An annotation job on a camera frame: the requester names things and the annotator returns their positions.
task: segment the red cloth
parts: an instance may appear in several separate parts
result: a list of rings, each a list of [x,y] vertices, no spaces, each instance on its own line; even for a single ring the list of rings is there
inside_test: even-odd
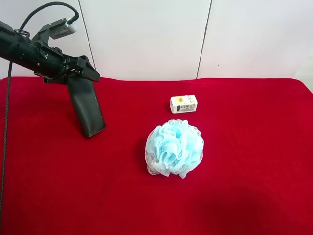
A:
[[[313,95],[301,82],[102,78],[95,87],[107,127],[85,139],[66,86],[12,79],[2,234],[313,234]],[[186,94],[197,111],[172,114],[170,97]],[[185,179],[146,169],[146,138],[170,119],[205,141]]]

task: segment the black cable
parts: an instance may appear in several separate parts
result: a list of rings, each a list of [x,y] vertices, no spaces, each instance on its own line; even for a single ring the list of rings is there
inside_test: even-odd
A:
[[[20,30],[23,30],[30,18],[33,17],[37,12],[41,11],[42,9],[54,6],[54,5],[62,5],[70,8],[74,11],[75,16],[73,16],[69,21],[68,24],[72,24],[75,20],[78,19],[79,14],[77,10],[69,4],[64,2],[54,1],[47,3],[38,7],[36,10],[31,12],[27,18],[24,20],[23,24],[20,27]],[[10,61],[9,64],[9,71],[8,71],[8,83],[6,87],[6,94],[5,94],[5,115],[4,115],[4,136],[3,136],[3,159],[2,159],[2,172],[1,172],[1,192],[0,192],[0,233],[1,233],[1,218],[2,218],[2,204],[3,204],[3,190],[4,190],[4,171],[5,171],[5,158],[6,158],[6,145],[7,145],[7,133],[8,133],[8,118],[9,118],[9,94],[10,94],[10,85],[11,85],[11,72],[12,72],[12,65],[13,63]]]

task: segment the red tablecloth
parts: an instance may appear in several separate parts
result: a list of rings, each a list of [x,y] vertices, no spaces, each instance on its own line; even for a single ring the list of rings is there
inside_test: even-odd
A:
[[[313,234],[313,94],[301,82],[103,78],[95,87],[107,128],[85,139],[66,86],[12,79],[2,234]],[[186,94],[197,111],[172,114],[170,97]],[[170,119],[205,141],[185,179],[146,169],[146,138]]]

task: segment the table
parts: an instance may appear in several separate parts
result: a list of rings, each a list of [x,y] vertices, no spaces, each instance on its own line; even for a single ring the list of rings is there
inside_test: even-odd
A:
[[[12,78],[3,235],[313,234],[313,94],[300,81],[101,78],[95,89],[107,127],[85,139],[66,86]],[[170,97],[187,94],[197,111],[172,114]],[[170,119],[205,141],[185,179],[146,169],[146,138]]]

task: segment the small box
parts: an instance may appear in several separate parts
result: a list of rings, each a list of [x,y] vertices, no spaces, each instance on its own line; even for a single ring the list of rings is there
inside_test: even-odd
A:
[[[194,95],[174,96],[170,107],[173,114],[194,112],[197,109],[197,100]]]

